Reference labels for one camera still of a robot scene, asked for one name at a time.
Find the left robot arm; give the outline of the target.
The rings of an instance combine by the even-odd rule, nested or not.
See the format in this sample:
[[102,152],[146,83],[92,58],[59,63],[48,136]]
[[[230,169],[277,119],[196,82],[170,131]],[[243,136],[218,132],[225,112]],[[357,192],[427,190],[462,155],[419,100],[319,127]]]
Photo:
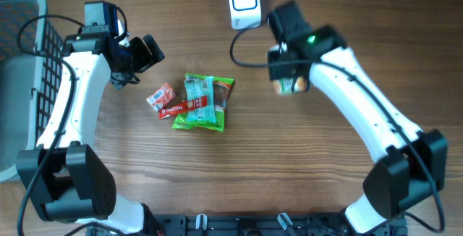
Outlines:
[[31,203],[41,220],[114,235],[164,234],[148,206],[118,194],[114,177],[93,149],[106,85],[135,84],[163,58],[153,36],[128,36],[120,7],[107,1],[85,4],[84,21],[64,39],[57,57],[61,84],[48,124],[35,149],[17,155],[23,203]]

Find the green snack bag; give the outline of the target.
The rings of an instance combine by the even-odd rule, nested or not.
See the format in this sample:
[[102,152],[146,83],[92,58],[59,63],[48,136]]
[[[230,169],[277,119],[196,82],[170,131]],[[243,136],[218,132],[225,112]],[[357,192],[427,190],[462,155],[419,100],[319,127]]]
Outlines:
[[187,113],[176,116],[172,128],[173,129],[194,129],[196,127],[202,127],[209,130],[223,132],[225,129],[225,111],[227,108],[227,102],[229,99],[229,93],[234,84],[233,78],[227,77],[213,77],[213,94],[214,94],[214,107],[216,122],[206,121],[188,121]]

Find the light blue clear packet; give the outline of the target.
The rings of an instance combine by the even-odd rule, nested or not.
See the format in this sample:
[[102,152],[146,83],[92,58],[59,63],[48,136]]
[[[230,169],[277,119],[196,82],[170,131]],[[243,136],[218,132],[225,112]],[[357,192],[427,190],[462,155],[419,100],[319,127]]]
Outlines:
[[187,101],[193,102],[192,111],[187,113],[187,121],[216,123],[213,77],[201,79],[187,75],[184,86],[187,92]]

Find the instant noodle cup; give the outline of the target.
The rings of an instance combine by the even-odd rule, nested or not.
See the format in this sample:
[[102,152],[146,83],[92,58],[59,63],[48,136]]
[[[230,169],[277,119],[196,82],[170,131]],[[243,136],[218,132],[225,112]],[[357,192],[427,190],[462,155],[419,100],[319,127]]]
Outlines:
[[285,77],[273,81],[275,92],[279,96],[290,96],[296,93],[306,92],[309,89],[309,82],[306,78],[299,77]]

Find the red coffee stick sachet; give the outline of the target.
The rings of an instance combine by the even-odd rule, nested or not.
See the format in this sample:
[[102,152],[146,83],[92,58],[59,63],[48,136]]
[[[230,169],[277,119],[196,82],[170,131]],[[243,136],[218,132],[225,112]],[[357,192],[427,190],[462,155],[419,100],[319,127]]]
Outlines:
[[160,110],[159,119],[165,119],[167,117],[173,117],[178,114],[183,114],[189,111],[194,111],[196,109],[206,107],[207,105],[208,105],[207,96],[201,96],[199,98],[195,98],[190,101],[183,101],[171,108]]

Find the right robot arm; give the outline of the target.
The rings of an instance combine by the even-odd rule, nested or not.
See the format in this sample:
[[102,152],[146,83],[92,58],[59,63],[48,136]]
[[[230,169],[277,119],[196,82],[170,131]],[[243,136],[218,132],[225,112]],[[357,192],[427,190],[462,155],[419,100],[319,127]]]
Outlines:
[[329,26],[312,29],[294,1],[268,13],[276,45],[267,53],[276,92],[293,95],[315,87],[353,126],[374,163],[362,195],[346,207],[353,235],[368,235],[408,214],[444,186],[448,143],[405,117],[367,76],[347,42]]

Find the small red white carton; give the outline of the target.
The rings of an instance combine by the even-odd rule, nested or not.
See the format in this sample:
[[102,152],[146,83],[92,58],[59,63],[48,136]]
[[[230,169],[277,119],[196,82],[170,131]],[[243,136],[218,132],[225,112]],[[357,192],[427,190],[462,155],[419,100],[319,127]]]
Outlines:
[[153,110],[160,111],[176,97],[177,95],[171,85],[165,83],[156,92],[146,98],[146,102]]

